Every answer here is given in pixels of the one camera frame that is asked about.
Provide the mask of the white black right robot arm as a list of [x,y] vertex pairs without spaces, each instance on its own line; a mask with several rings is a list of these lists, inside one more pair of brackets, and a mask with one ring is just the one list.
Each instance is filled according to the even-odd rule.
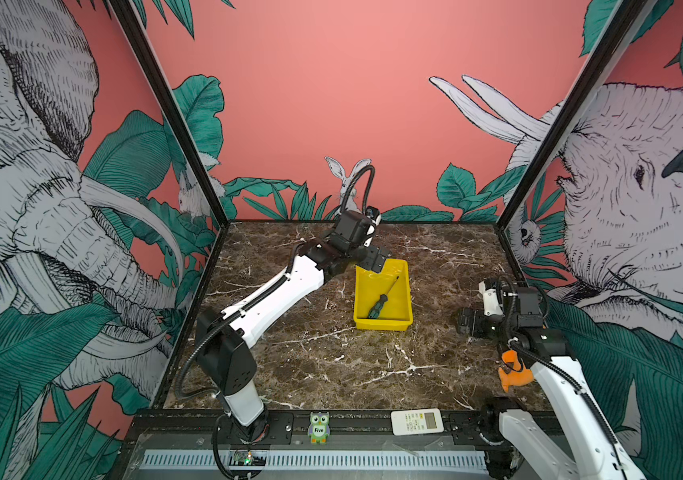
[[547,324],[547,294],[505,276],[481,281],[477,292],[483,308],[461,310],[459,331],[495,341],[505,364],[499,373],[503,388],[541,386],[569,446],[561,448],[517,400],[491,397],[475,421],[477,436],[491,446],[489,475],[509,479],[526,463],[541,479],[643,478],[591,393],[565,334]]

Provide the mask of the orange clip on right arm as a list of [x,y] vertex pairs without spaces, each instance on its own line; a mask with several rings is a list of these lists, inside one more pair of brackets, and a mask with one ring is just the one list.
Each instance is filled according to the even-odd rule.
[[503,366],[499,367],[497,373],[501,380],[501,388],[505,393],[509,393],[511,387],[525,386],[535,381],[533,372],[523,365],[517,352],[513,350],[503,352],[501,361]]

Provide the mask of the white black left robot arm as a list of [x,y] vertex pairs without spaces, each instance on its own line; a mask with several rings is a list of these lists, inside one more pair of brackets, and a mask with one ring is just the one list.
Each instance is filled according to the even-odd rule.
[[198,316],[195,350],[187,363],[208,375],[226,414],[240,426],[265,422],[265,407],[253,382],[257,365],[251,348],[294,304],[347,267],[379,273],[389,258],[387,248],[373,245],[345,253],[317,239],[296,244],[288,265],[253,294]]

